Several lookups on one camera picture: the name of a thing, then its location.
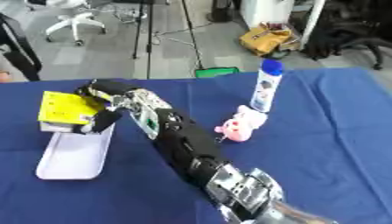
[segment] blue tablecloth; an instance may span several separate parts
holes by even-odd
[[[50,133],[39,131],[44,90],[84,80],[0,85],[0,223],[223,223],[152,148],[129,117],[116,126],[101,175],[43,181],[34,173]],[[213,134],[247,104],[254,73],[204,80],[135,80]],[[340,223],[392,223],[392,100],[365,71],[289,71],[269,120],[246,143],[222,143],[244,171],[259,167],[305,211]]]

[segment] toy pig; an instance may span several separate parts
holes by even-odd
[[[215,132],[222,133],[222,139],[244,142],[250,139],[253,130],[259,129],[266,121],[266,114],[241,105],[232,119],[215,127]]]

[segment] robotic arm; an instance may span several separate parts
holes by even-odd
[[[336,223],[285,205],[282,188],[272,177],[257,168],[250,173],[236,169],[221,156],[206,131],[151,91],[121,82],[93,80],[76,93],[105,102],[107,107],[89,124],[76,126],[74,132],[101,132],[115,123],[122,111],[129,111],[166,163],[183,180],[197,186],[228,223]]]

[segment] book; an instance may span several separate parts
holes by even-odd
[[[45,91],[38,121],[42,131],[72,132],[75,124],[87,124],[103,105],[77,94]]]

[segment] white plate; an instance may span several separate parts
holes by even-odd
[[[40,179],[93,179],[105,163],[113,124],[101,134],[54,133],[39,161]]]

